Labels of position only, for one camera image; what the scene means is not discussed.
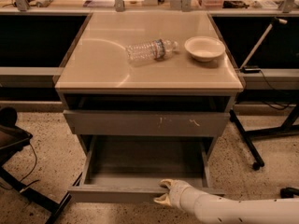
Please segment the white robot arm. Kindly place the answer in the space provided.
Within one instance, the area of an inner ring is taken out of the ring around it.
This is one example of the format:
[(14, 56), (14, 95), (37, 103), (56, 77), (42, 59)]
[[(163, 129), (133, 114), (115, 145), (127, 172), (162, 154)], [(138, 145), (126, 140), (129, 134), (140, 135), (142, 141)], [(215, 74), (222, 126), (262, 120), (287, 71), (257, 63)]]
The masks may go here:
[(236, 201), (163, 179), (168, 192), (154, 201), (194, 215), (202, 224), (299, 224), (299, 199)]

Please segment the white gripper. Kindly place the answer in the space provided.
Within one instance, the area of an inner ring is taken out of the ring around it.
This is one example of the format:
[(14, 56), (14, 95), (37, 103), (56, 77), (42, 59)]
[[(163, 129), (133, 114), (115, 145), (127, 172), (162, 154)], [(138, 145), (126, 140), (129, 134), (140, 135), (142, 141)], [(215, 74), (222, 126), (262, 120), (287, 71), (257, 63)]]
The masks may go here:
[(200, 190), (181, 180), (163, 179), (160, 186), (169, 189), (169, 194), (155, 197), (153, 201), (164, 206), (173, 206), (182, 211), (193, 211)]

